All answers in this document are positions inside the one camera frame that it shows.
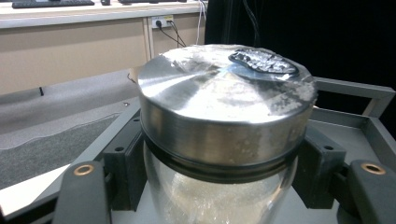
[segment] black background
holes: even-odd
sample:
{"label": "black background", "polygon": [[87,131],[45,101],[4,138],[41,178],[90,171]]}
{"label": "black background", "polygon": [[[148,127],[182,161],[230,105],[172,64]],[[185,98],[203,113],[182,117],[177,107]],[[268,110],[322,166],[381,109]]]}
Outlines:
{"label": "black background", "polygon": [[[205,43],[223,43],[226,5],[209,1]],[[233,8],[233,44],[254,46],[254,32],[240,1]],[[314,77],[396,90],[396,4],[391,1],[247,0],[259,23],[260,45],[304,65]],[[320,92],[317,106],[361,114],[369,100]],[[396,136],[396,100],[381,116]]]}

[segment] electrical socket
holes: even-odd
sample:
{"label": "electrical socket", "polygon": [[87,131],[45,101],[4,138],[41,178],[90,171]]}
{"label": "electrical socket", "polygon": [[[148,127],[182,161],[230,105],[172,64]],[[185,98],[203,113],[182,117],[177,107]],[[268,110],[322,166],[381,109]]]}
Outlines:
{"label": "electrical socket", "polygon": [[152,29],[160,28],[156,24],[157,21],[160,21],[163,27],[171,26],[171,23],[168,21],[173,21],[173,15],[151,17]]}

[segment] keyboard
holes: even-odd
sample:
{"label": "keyboard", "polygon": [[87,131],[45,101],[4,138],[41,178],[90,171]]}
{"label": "keyboard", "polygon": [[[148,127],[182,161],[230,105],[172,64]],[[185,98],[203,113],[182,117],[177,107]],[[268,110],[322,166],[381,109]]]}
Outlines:
{"label": "keyboard", "polygon": [[187,2],[187,0],[119,0],[119,3],[130,4],[130,3],[161,3],[161,2]]}
{"label": "keyboard", "polygon": [[69,0],[69,1],[48,1],[48,2],[14,2],[13,8],[33,8],[33,7],[84,7],[93,6],[91,0]]}

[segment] stainless steel lid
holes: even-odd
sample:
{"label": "stainless steel lid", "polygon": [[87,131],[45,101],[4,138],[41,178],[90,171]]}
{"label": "stainless steel lid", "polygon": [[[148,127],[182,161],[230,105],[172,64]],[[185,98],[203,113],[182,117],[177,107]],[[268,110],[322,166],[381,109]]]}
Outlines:
{"label": "stainless steel lid", "polygon": [[305,67],[244,46],[172,49],[145,65],[138,84],[152,144],[204,166],[254,166],[289,155],[317,98]]}

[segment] white countertop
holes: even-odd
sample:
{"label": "white countertop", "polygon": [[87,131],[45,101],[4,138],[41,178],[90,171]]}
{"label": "white countertop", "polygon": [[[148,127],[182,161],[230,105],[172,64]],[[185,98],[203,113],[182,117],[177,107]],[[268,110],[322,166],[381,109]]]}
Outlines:
{"label": "white countertop", "polygon": [[108,21],[128,18],[151,17],[168,14],[184,14],[200,11],[198,1],[159,4],[138,3],[123,5],[110,0],[111,6],[102,6],[93,0],[87,7],[39,7],[14,9],[12,3],[0,3],[0,29],[65,24],[87,21]]}
{"label": "white countertop", "polygon": [[22,181],[16,185],[0,190],[0,206],[7,216],[34,202],[47,186],[52,183],[69,165]]}

